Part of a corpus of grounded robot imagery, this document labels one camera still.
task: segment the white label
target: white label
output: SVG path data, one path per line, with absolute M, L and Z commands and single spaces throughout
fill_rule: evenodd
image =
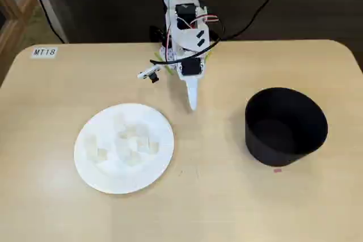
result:
M 33 59 L 54 59 L 57 51 L 57 47 L 34 48 L 31 57 Z

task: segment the beige table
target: beige table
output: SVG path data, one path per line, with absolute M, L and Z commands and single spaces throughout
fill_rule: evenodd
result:
M 0 241 L 363 241 L 363 76 L 333 41 L 222 43 L 208 60 L 196 112 L 167 73 L 138 80 L 156 44 L 60 45 L 54 60 L 17 56 L 0 89 Z M 247 100 L 290 87 L 325 111 L 329 135 L 274 173 L 244 145 Z M 73 162 L 83 124 L 118 103 L 143 103 L 172 124 L 176 145 L 148 188 L 111 196 Z

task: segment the black bowl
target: black bowl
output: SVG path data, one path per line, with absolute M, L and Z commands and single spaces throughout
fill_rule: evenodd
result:
M 287 88 L 258 92 L 247 103 L 246 145 L 258 161 L 281 167 L 320 148 L 328 134 L 323 111 Z

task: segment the dark background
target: dark background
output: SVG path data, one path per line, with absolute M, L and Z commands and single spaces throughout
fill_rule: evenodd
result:
M 162 0 L 50 0 L 71 43 L 149 40 L 163 27 Z M 227 34 L 241 29 L 263 0 L 205 0 Z M 363 68 L 363 0 L 271 0 L 240 40 L 332 39 Z
M 6 17 L 0 11 L 0 29 L 5 25 L 5 23 L 6 23 Z

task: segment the white robotic arm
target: white robotic arm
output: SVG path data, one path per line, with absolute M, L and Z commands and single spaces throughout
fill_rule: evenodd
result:
M 190 57 L 210 47 L 209 28 L 205 22 L 216 21 L 218 18 L 208 15 L 207 8 L 200 0 L 164 0 L 164 3 L 167 39 L 159 53 L 164 62 L 172 62 L 165 65 L 175 70 L 179 78 L 185 81 L 191 109 L 195 110 L 198 80 L 204 76 L 207 51 L 198 57 Z M 156 72 L 165 65 L 154 65 L 138 77 L 149 77 L 152 82 L 156 82 Z

